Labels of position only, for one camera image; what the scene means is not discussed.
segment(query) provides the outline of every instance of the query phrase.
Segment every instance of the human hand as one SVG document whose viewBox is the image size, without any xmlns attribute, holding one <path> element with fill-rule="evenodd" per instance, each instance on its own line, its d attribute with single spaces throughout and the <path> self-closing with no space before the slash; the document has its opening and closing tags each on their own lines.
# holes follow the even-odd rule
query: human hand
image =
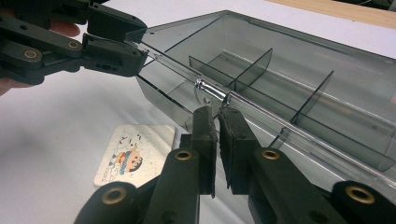
<svg viewBox="0 0 396 224">
<path fill-rule="evenodd" d="M 15 13 L 8 9 L 1 8 L 0 13 L 7 13 L 8 15 L 15 16 Z M 68 23 L 63 21 L 50 21 L 49 29 L 52 32 L 61 35 L 67 35 L 67 36 L 79 35 L 79 28 L 74 23 Z M 8 92 L 12 88 L 26 88 L 26 87 L 32 87 L 32 85 L 15 81 L 9 77 L 0 78 L 0 96 Z"/>
</svg>

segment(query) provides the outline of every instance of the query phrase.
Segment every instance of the cartoon illustration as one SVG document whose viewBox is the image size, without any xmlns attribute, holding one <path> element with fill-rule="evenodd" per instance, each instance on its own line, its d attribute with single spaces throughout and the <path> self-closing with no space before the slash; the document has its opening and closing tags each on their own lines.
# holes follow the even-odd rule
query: cartoon illustration
<svg viewBox="0 0 396 224">
<path fill-rule="evenodd" d="M 108 167 L 103 174 L 102 182 L 114 181 L 118 175 L 131 173 L 140 168 L 143 158 L 140 157 L 140 153 L 137 150 L 137 141 L 141 137 L 138 134 L 136 142 L 134 142 L 130 133 L 124 132 L 120 136 L 120 141 L 115 146 L 114 154 L 111 156 Z"/>
</svg>

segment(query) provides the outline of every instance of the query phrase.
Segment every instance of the wooden edge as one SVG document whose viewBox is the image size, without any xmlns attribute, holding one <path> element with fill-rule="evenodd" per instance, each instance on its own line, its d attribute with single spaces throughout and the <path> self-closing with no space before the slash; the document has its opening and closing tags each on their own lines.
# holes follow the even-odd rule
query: wooden edge
<svg viewBox="0 0 396 224">
<path fill-rule="evenodd" d="M 350 5 L 331 0 L 267 0 L 289 7 L 297 7 L 321 14 L 360 21 L 372 25 L 396 29 L 396 12 Z"/>
</svg>

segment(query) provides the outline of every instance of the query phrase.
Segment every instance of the metal ring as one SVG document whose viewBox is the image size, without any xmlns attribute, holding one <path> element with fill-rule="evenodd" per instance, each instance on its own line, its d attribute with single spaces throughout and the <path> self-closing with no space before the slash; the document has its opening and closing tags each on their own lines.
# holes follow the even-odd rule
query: metal ring
<svg viewBox="0 0 396 224">
<path fill-rule="evenodd" d="M 68 45 L 70 48 L 72 48 L 72 49 L 76 49 L 76 48 L 78 47 L 78 43 L 77 43 L 77 42 L 74 42 L 74 41 L 70 41 L 67 45 Z"/>
<path fill-rule="evenodd" d="M 180 161 L 187 161 L 189 159 L 191 159 L 192 154 L 187 151 L 187 150 L 182 150 L 179 151 L 177 154 L 175 154 L 176 159 L 180 160 Z"/>
<path fill-rule="evenodd" d="M 375 197 L 372 193 L 370 193 L 367 189 L 357 187 L 357 186 L 347 186 L 346 187 L 346 194 L 351 199 L 360 202 L 360 203 L 374 203 Z"/>
<path fill-rule="evenodd" d="M 115 187 L 108 189 L 102 196 L 102 202 L 105 204 L 119 203 L 126 197 L 126 189 L 124 187 Z"/>
<path fill-rule="evenodd" d="M 271 160 L 271 161 L 277 160 L 280 157 L 279 153 L 277 153 L 276 151 L 273 151 L 273 150 L 269 150 L 269 149 L 264 150 L 262 152 L 262 156 L 265 159 Z"/>
<path fill-rule="evenodd" d="M 37 53 L 32 51 L 31 49 L 26 50 L 23 55 L 28 59 L 33 59 L 37 57 Z"/>
</svg>

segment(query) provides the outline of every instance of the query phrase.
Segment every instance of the transparent storage container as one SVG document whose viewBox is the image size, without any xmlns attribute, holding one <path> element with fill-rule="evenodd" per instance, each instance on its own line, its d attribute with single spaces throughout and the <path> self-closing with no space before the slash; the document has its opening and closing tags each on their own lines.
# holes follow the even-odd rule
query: transparent storage container
<svg viewBox="0 0 396 224">
<path fill-rule="evenodd" d="M 231 11 L 126 42 L 153 59 L 137 77 L 146 97 L 187 131 L 202 105 L 237 108 L 313 184 L 351 179 L 396 203 L 396 60 Z"/>
</svg>

